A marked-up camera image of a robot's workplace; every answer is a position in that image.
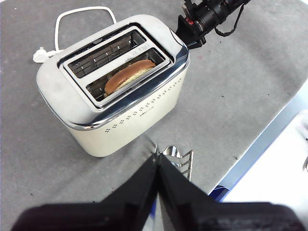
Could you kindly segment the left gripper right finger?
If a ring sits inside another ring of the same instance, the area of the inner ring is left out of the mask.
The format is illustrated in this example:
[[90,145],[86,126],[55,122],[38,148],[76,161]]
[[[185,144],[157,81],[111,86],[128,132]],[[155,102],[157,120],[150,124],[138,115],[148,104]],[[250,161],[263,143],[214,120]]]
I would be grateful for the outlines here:
[[271,203],[219,203],[159,156],[159,192],[178,231],[301,231],[292,209]]

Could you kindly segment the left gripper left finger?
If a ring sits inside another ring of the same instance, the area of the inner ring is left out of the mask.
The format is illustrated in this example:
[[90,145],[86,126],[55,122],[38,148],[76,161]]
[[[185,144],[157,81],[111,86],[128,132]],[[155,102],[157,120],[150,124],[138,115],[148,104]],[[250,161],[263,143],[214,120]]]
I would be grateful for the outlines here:
[[52,204],[24,211],[14,231],[141,231],[157,196],[157,157],[152,155],[99,203]]

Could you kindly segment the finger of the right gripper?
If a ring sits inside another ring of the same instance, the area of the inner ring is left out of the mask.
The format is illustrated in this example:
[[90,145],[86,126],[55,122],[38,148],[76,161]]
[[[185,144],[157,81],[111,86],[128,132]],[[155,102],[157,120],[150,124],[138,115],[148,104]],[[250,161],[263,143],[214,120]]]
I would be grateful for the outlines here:
[[178,25],[175,34],[182,40],[182,41],[192,41],[193,34],[190,30],[190,25],[185,20],[182,15],[178,16]]

